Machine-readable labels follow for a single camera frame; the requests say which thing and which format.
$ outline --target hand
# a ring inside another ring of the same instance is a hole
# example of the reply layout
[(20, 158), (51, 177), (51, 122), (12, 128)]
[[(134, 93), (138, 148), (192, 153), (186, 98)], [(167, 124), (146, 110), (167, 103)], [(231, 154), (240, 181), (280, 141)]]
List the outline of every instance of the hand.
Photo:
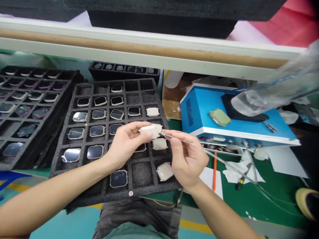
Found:
[[(172, 146), (172, 169), (179, 183), (189, 191), (200, 182), (199, 175), (207, 166), (209, 157), (202, 150), (202, 145), (197, 137), (176, 130), (163, 130), (163, 132), (173, 136), (173, 138), (166, 136)], [(197, 146), (182, 143), (180, 139)]]
[(136, 121), (119, 127), (105, 160), (114, 160), (116, 169), (122, 168), (141, 144), (151, 141), (152, 134), (139, 133), (141, 127), (148, 125), (151, 123)]

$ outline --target white shelf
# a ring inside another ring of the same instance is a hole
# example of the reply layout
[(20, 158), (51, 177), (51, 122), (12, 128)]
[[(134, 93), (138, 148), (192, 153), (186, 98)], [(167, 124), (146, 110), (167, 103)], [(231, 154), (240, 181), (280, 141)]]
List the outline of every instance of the white shelf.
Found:
[[(71, 40), (64, 44), (56, 44), (52, 42), (40, 42), (41, 40), (27, 40), (28, 38), (22, 40), (21, 37), (11, 34), (10, 38), (0, 37), (0, 46), (2, 49), (258, 80), (260, 82), (266, 82), (268, 76), (274, 69), (249, 66), (245, 60), (243, 60), (242, 64), (229, 64), (197, 60), (196, 58), (192, 59), (192, 57), (180, 56), (178, 54), (176, 54), (177, 57), (162, 56), (155, 55), (152, 51), (145, 53), (143, 50), (136, 53), (133, 52), (134, 50), (131, 51), (128, 49), (130, 49), (130, 46), (132, 46), (133, 49), (135, 46), (147, 45), (147, 47), (151, 46), (154, 49), (157, 47), (159, 47), (158, 49), (165, 49), (169, 51), (168, 54), (170, 55), (174, 55), (174, 51), (181, 52), (183, 50), (190, 50), (196, 54), (200, 54), (201, 52), (210, 53), (212, 57), (215, 55), (225, 55), (228, 57), (227, 61), (231, 61), (231, 56), (240, 56), (241, 59), (246, 59), (250, 62), (258, 62), (260, 59), (266, 59), (268, 62), (290, 60), (305, 50), (299, 47), (260, 45), (228, 40), (82, 27), (68, 23), (37, 21), (32, 19), (1, 18), (0, 36), (3, 36), (4, 33), (2, 29), (40, 35), (52, 34), (52, 39), (57, 41), (63, 37), (81, 39), (77, 45), (73, 45)], [(106, 48), (114, 44), (114, 42), (121, 42), (126, 45), (126, 48), (125, 50), (109, 50), (105, 48), (99, 49), (99, 45), (92, 44), (90, 47), (79, 46), (79, 44), (85, 45), (85, 43), (90, 42), (90, 40), (103, 42)]]

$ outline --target person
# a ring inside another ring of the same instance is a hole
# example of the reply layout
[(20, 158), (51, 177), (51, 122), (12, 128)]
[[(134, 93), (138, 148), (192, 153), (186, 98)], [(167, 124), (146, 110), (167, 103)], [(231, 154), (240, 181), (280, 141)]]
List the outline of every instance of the person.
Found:
[[(48, 179), (16, 195), (0, 207), (0, 238), (28, 238), (82, 192), (124, 166), (134, 151), (151, 141), (138, 130), (149, 122), (131, 122), (117, 129), (112, 147), (100, 159)], [(217, 238), (257, 239), (258, 235), (199, 178), (208, 163), (195, 136), (164, 130), (172, 147), (172, 169), (179, 183), (192, 195)], [(181, 139), (191, 142), (182, 144)], [(177, 238), (181, 207), (159, 205), (130, 197), (105, 203), (94, 239)]]

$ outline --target clear plastic bottle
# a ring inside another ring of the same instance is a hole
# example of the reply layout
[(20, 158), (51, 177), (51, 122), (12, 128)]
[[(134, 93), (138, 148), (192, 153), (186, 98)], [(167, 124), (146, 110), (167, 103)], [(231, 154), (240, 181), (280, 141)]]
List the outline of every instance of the clear plastic bottle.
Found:
[(253, 85), (235, 96), (233, 107), (243, 115), (255, 116), (318, 91), (319, 40), (270, 78), (269, 83)]

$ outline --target blue machine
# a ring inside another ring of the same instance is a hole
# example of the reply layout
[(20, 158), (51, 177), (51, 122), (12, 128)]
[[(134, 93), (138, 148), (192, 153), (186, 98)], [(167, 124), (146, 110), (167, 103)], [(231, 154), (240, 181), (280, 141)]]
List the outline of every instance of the blue machine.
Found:
[(262, 122), (231, 120), (225, 127), (213, 121), (209, 112), (216, 108), (226, 113), (221, 96), (235, 88), (193, 84), (191, 90), (180, 102), (183, 131), (197, 136), (201, 142), (226, 146), (233, 143), (245, 148), (244, 142), (250, 148), (278, 145), (300, 145), (299, 140), (291, 131), (276, 109), (265, 112), (270, 119), (267, 122), (278, 129), (271, 132)]

